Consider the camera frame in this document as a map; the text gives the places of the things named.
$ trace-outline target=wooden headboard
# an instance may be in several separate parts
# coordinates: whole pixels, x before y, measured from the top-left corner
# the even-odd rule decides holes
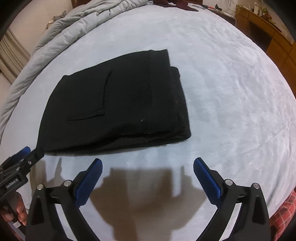
[[[73,8],[76,8],[82,4],[87,4],[89,3],[91,0],[71,0],[72,1],[72,6]]]

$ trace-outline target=beige curtain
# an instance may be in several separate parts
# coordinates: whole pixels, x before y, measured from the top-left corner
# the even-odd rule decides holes
[[[0,70],[13,83],[30,59],[30,54],[21,45],[10,29],[0,41]]]

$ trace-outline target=white sticker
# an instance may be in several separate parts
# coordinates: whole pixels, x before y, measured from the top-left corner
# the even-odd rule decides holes
[[[19,221],[17,221],[17,222],[15,222],[14,224],[13,224],[13,226],[17,229],[18,227],[20,227],[21,226],[21,224],[20,224],[20,222]]]

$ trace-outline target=mattress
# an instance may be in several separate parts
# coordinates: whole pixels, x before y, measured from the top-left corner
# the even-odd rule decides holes
[[[237,185],[259,183],[272,216],[296,186],[295,97],[256,44],[206,9],[147,5],[76,41],[21,96],[4,130],[0,163],[24,146],[35,148],[46,103],[63,75],[150,49],[168,49],[179,69],[192,136],[150,148],[47,154],[19,190],[26,207],[37,184],[61,185],[100,158],[103,174],[80,208],[100,240],[196,240],[216,211],[193,172],[193,161],[202,157]],[[238,211],[221,239],[229,236]]]

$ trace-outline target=pile of clothes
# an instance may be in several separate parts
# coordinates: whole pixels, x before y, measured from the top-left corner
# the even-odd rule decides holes
[[[190,136],[179,71],[167,50],[150,50],[63,76],[45,108],[37,146],[106,151]]]

